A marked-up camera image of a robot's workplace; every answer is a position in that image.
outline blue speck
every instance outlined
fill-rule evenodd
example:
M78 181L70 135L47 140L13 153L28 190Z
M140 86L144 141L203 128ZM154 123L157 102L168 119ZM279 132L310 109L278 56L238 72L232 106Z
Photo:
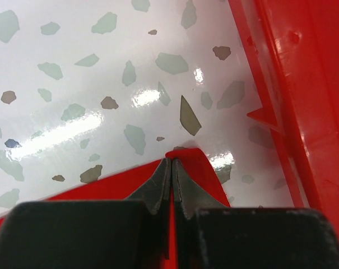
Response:
M5 146L6 147L9 147L11 149L14 149L15 147L21 147L20 143L18 143L16 140L13 140L13 139L8 139L6 142L5 142Z

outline red plastic container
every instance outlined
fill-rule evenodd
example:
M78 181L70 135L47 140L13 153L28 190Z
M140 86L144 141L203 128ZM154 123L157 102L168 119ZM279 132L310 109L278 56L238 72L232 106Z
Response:
M339 0L229 0L296 207L339 237Z

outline speckled white surface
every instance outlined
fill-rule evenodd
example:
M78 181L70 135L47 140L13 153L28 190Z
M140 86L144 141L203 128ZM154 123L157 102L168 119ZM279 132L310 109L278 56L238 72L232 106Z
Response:
M7 158L0 161L7 166L18 161L24 180L0 168L0 216L16 203L81 185L80 174L95 165L103 166L103 177L160 159L175 146L197 146L207 154L233 206L292 206L269 131L246 117L261 104L227 2L151 0L145 12L135 10L129 0L1 0L0 13L8 10L16 14L20 29L7 43L0 39L0 151ZM117 15L115 29L92 33L108 12ZM50 22L59 30L42 34L41 26ZM154 29L156 35L148 34ZM213 52L220 46L230 48L225 60ZM172 75L160 69L160 53L181 55L188 71ZM92 54L99 58L93 66L75 65ZM128 61L136 80L126 86ZM46 62L60 66L63 77L56 80L41 71L38 64ZM229 99L221 102L231 107L218 109L234 81L244 82L244 96L229 89ZM160 100L159 82L171 100L167 105ZM41 98L38 89L49 90L51 101ZM1 100L6 91L16 94L10 104ZM203 92L212 106L208 98L202 104ZM179 120L182 95L202 126L195 136ZM118 108L104 109L106 96ZM85 112L61 120L71 104ZM126 139L128 124L145 135L142 155ZM31 139L37 131L42 136ZM134 143L143 146L137 131ZM80 142L88 138L82 149ZM8 139L21 147L6 147ZM89 161L93 154L100 159ZM53 180L55 175L65 180Z

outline terrazzo floor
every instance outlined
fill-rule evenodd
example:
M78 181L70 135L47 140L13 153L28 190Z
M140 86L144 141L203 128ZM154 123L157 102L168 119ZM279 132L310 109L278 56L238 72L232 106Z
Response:
M232 206L292 206L227 1L0 0L0 216L200 147Z

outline red plastic edge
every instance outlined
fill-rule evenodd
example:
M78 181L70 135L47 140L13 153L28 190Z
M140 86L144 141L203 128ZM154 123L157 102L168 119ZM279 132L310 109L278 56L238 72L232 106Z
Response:
M300 180L339 237L339 0L229 3L263 108L277 122L272 134L293 201L302 203ZM330 42L337 53L323 47Z

